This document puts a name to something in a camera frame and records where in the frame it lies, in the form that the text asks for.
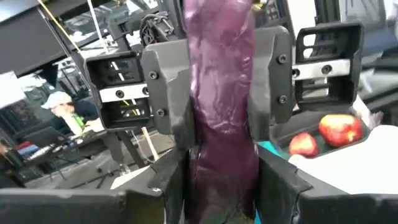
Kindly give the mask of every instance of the white cap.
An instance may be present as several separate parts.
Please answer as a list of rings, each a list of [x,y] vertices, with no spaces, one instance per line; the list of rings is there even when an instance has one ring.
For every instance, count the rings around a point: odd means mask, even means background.
[[[71,102],[72,102],[72,97],[70,97],[67,93],[62,91],[56,91],[55,93],[50,94],[49,98],[47,99],[47,102],[45,102],[45,104],[42,105],[42,108],[51,109],[58,105],[71,103]]]

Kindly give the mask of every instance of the shirt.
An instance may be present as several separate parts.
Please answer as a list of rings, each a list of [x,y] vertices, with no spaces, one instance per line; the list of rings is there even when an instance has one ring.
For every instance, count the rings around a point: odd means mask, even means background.
[[[76,101],[73,102],[73,106],[75,107],[75,113],[79,117],[83,118],[83,122],[85,124],[87,123],[87,121],[94,121],[99,118],[97,108],[95,107],[94,104],[88,101],[85,100]],[[62,118],[55,117],[53,119],[52,126],[62,134],[71,133],[70,128]]]

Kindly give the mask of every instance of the floor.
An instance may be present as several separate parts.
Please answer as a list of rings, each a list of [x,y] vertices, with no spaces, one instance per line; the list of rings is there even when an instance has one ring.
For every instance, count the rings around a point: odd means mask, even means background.
[[[174,146],[174,140],[170,136],[159,134],[157,131],[151,132],[150,138],[160,155]],[[142,149],[141,155],[145,155],[143,158],[150,157],[152,153],[147,141],[142,136],[137,137],[137,140]],[[123,154],[126,164],[132,164],[130,169],[138,169],[124,146]],[[58,172],[54,172],[51,177],[49,175],[43,176],[26,183],[26,186],[30,189],[109,189],[113,180],[119,176],[117,169],[118,165],[112,160],[109,151],[104,151],[92,160],[86,159],[80,161],[78,165],[73,164],[63,168],[61,172],[66,180]],[[108,173],[112,171],[116,172],[113,176],[109,176]]]

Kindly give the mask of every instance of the laptop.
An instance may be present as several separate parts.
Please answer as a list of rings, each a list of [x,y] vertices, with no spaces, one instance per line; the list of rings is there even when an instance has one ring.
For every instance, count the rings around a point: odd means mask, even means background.
[[[38,147],[45,147],[51,144],[63,144],[68,138],[59,133],[53,127],[46,127],[25,136],[25,138]]]

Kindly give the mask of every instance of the red apple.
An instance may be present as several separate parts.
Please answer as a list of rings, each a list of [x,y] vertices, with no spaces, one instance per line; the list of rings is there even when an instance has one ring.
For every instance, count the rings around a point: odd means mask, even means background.
[[[329,114],[319,122],[319,132],[329,145],[343,147],[362,138],[362,122],[350,114]]]
[[[317,141],[309,133],[298,134],[290,142],[289,153],[314,157],[319,154]]]

